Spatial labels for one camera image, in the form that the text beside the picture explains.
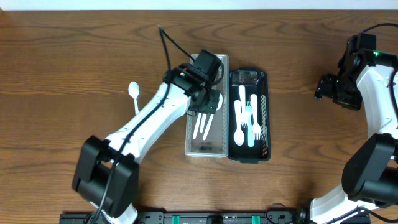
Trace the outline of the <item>white plastic fork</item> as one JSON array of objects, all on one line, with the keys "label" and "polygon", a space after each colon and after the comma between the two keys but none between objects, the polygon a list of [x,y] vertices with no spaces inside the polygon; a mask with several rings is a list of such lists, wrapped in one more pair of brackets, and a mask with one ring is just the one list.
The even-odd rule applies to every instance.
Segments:
[{"label": "white plastic fork", "polygon": [[261,127],[258,123],[258,99],[256,94],[252,94],[251,98],[251,106],[252,106],[252,116],[253,116],[253,132],[254,132],[254,139],[261,140]]},{"label": "white plastic fork", "polygon": [[247,117],[246,117],[246,89],[244,85],[238,87],[239,98],[241,102],[241,126],[243,128],[247,127]]}]

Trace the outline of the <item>light blue plastic fork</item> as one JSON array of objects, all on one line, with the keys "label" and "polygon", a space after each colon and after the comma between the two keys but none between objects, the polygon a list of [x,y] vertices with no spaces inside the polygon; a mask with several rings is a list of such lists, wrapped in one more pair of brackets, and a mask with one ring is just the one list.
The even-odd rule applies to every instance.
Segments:
[{"label": "light blue plastic fork", "polygon": [[247,115],[247,144],[248,147],[254,147],[254,133],[252,129],[252,107],[249,101],[246,102]]}]

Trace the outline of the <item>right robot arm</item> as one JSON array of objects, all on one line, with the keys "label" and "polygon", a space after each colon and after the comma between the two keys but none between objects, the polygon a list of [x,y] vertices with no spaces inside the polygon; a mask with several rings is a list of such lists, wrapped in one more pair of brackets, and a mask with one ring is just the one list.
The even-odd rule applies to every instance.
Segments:
[{"label": "right robot arm", "polygon": [[307,223],[355,223],[360,213],[397,205],[397,56],[376,49],[376,36],[347,41],[337,75],[323,75],[314,97],[364,108],[368,139],[346,163],[341,184],[310,202]]}]

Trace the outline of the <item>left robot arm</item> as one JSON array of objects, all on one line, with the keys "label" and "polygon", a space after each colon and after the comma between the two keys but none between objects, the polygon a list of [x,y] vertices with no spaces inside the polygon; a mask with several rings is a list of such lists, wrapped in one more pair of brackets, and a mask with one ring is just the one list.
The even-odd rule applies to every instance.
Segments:
[{"label": "left robot arm", "polygon": [[82,145],[72,189],[96,206],[87,223],[134,223],[139,194],[139,165],[164,131],[187,111],[215,114],[228,67],[226,54],[202,50],[192,62],[164,74],[154,97],[104,140],[90,136]]}]

